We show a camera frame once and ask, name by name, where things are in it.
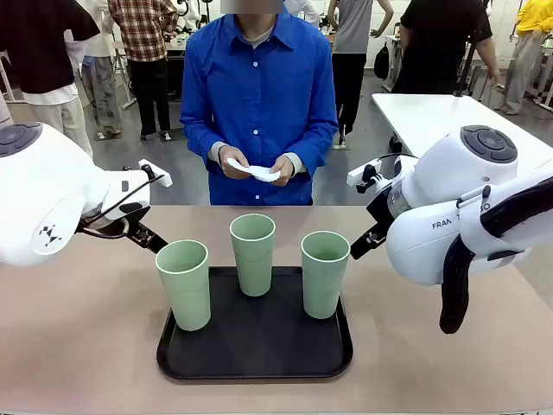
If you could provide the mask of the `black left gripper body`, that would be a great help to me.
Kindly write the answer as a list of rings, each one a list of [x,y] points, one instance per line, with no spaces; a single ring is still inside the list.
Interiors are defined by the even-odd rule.
[[[125,236],[132,242],[149,242],[149,230],[140,220],[130,216],[124,217]]]

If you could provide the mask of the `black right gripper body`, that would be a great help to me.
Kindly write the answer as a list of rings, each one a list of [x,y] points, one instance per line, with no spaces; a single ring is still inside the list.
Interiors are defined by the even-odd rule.
[[[380,191],[372,201],[367,205],[366,210],[377,223],[377,228],[382,232],[387,232],[395,220],[390,208],[388,207],[389,189]]]

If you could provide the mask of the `person's left hand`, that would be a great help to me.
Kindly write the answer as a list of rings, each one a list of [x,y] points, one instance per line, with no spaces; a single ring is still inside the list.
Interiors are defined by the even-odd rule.
[[[273,185],[283,187],[295,175],[297,165],[297,156],[295,153],[286,153],[279,156],[273,166],[270,168],[271,174],[279,174]]]

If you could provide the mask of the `person's right hand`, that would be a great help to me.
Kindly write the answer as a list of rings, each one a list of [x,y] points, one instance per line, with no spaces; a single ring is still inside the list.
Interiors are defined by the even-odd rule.
[[[250,165],[240,149],[227,144],[223,145],[219,149],[219,160],[226,177],[244,180],[250,176],[250,173],[245,171]]]

